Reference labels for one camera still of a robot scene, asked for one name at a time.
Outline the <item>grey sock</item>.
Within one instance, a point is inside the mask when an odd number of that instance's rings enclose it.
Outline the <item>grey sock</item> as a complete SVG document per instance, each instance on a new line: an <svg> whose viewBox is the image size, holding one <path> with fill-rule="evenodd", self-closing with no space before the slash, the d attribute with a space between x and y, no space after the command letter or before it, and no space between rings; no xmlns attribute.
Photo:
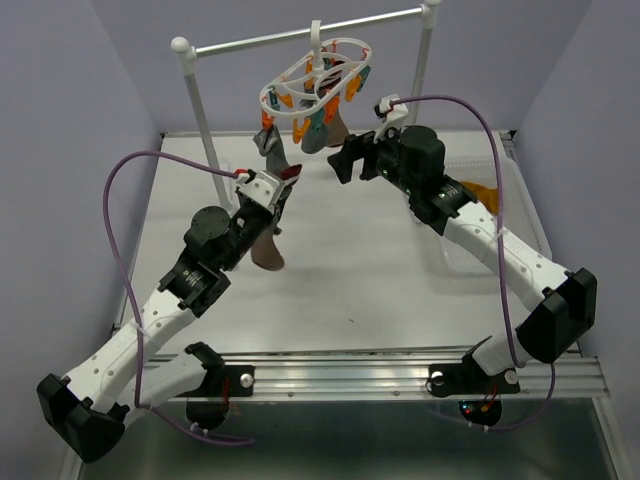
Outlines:
<svg viewBox="0 0 640 480"><path fill-rule="evenodd" d="M276 125L262 128L253 137L259 155L265 159L266 170L279 175L289 167L281 134Z"/></svg>
<svg viewBox="0 0 640 480"><path fill-rule="evenodd" d="M315 154L318 153L325 147L326 139L328 135L327 127L324 123L323 130L317 136L307 136L305 134L304 138L301 140L301 150L305 154Z"/></svg>

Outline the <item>white round clip hanger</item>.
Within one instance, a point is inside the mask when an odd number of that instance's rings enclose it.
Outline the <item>white round clip hanger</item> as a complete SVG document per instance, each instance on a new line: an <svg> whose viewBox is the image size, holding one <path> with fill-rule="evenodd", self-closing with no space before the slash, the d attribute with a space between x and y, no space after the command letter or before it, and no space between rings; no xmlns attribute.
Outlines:
<svg viewBox="0 0 640 480"><path fill-rule="evenodd" d="M350 102L361 91L371 71L372 48L351 37L321 38L322 23L314 20L310 28L311 50L280 73L260 92L261 111L275 117L276 123L290 124L310 116L336 94ZM320 94L321 83L335 72L341 81L331 93Z"/></svg>

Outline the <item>beige striped sock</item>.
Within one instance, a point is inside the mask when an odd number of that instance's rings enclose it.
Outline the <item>beige striped sock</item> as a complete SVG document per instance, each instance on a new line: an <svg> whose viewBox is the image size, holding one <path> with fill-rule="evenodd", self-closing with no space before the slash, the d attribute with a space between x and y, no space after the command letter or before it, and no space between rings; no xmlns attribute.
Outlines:
<svg viewBox="0 0 640 480"><path fill-rule="evenodd" d="M321 83L320 94L324 96L331 93L335 86L341 81L341 73L335 72ZM323 123L318 132L315 134L313 146L315 151L321 148L337 148L344 143L345 138L349 134L349 130L344 123L339 110L340 97L336 94L329 102L333 106L333 116L329 123Z"/></svg>

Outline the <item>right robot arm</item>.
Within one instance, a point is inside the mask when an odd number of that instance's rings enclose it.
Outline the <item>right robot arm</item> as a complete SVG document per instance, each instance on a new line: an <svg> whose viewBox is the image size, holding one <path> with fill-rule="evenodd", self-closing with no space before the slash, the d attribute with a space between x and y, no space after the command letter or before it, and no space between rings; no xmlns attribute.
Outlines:
<svg viewBox="0 0 640 480"><path fill-rule="evenodd" d="M518 326L476 345L460 366L463 384L482 390L496 375L530 360L552 364L595 323L597 280L587 269L570 271L545 258L513 232L461 182L445 172L445 145L428 127L391 129L381 138L350 135L328 163L338 180L380 177L406 194L414 216L462 247L499 278L528 310Z"/></svg>

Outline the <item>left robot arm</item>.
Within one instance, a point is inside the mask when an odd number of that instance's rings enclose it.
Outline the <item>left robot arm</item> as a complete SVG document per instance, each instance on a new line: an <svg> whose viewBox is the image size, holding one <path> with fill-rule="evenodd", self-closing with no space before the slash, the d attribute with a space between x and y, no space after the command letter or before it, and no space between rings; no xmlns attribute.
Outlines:
<svg viewBox="0 0 640 480"><path fill-rule="evenodd" d="M236 368L204 342L187 345L169 363L142 371L162 346L201 318L229 288L235 268L255 241L280 220L285 195L241 193L240 208L198 210L185 248L133 318L89 359L36 388L46 423L86 463L106 456L126 429L160 405L185 394L227 398L239 383Z"/></svg>

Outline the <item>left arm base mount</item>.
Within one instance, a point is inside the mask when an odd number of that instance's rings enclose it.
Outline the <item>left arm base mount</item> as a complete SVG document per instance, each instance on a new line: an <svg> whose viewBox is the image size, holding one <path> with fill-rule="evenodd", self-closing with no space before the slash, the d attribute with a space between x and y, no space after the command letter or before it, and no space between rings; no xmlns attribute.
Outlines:
<svg viewBox="0 0 640 480"><path fill-rule="evenodd" d="M180 397L228 399L253 395L253 365L228 363L204 342L188 345L185 352L200 362L204 377L196 382L194 388L180 394Z"/></svg>

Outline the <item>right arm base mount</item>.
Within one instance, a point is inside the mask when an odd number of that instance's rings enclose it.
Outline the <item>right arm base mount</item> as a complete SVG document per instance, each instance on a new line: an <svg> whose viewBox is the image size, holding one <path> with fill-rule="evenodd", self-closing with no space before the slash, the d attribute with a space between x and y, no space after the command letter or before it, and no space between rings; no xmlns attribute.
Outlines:
<svg viewBox="0 0 640 480"><path fill-rule="evenodd" d="M444 363L431 364L428 371L425 387L430 394L438 398L520 392L518 378L507 379L508 374L515 374L514 370L488 376L479 367L464 363Z"/></svg>

